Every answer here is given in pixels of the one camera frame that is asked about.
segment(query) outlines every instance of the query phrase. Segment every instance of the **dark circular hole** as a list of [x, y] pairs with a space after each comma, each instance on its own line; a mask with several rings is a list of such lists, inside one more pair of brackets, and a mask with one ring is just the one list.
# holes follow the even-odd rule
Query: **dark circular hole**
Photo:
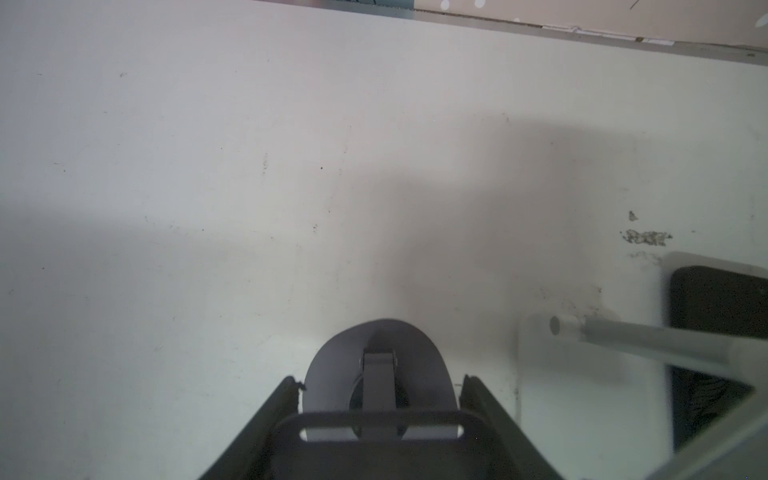
[[[404, 409], [406, 407], [409, 407], [411, 405], [410, 401], [408, 400], [408, 392], [405, 388], [403, 388], [400, 381], [395, 378], [395, 407], [398, 409]], [[357, 379], [357, 382], [355, 383], [355, 388], [352, 391], [352, 396], [349, 397], [349, 409], [350, 410], [360, 410], [362, 408], [362, 377]], [[397, 436], [402, 437], [406, 430], [408, 429], [407, 425], [398, 425], [397, 426]], [[355, 432], [355, 435], [357, 435], [357, 438], [360, 438], [360, 435], [362, 433], [362, 429], [357, 426], [353, 427], [352, 430]]]

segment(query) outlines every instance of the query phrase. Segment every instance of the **table surface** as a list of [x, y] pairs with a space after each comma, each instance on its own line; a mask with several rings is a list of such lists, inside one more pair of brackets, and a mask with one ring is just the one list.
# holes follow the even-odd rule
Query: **table surface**
[[643, 478], [663, 366], [529, 315], [768, 266], [765, 67], [245, 0], [6, 2], [0, 65], [3, 478], [196, 478], [380, 317], [565, 478]]

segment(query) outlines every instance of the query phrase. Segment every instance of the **gray oval object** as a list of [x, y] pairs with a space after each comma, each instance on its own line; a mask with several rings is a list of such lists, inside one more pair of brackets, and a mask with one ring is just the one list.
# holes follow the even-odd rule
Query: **gray oval object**
[[[424, 332], [410, 323], [379, 319], [361, 323], [335, 335], [315, 355], [306, 372], [302, 394], [304, 412], [349, 409], [356, 382], [362, 375], [364, 349], [391, 349], [395, 353], [395, 379], [417, 409], [456, 410], [456, 397], [439, 350]], [[308, 429], [307, 439], [353, 440], [352, 429]], [[452, 427], [411, 427], [404, 439], [455, 438]]]

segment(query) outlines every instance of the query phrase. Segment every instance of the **white tabletop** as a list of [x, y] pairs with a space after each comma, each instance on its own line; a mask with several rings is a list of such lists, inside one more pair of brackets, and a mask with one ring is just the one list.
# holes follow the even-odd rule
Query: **white tabletop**
[[565, 478], [643, 478], [663, 367], [525, 318], [659, 325], [674, 266], [760, 274], [766, 87], [245, 0], [3, 5], [0, 476], [196, 478], [325, 340], [395, 317]]

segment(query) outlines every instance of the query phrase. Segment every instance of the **white table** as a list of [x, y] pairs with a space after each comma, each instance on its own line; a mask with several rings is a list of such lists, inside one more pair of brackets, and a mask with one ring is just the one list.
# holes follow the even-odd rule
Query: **white table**
[[670, 271], [717, 263], [691, 255], [762, 274], [766, 86], [244, 0], [3, 5], [0, 476], [194, 479], [325, 340], [389, 316], [565, 478], [642, 478], [670, 454], [664, 369], [525, 318], [661, 324]]

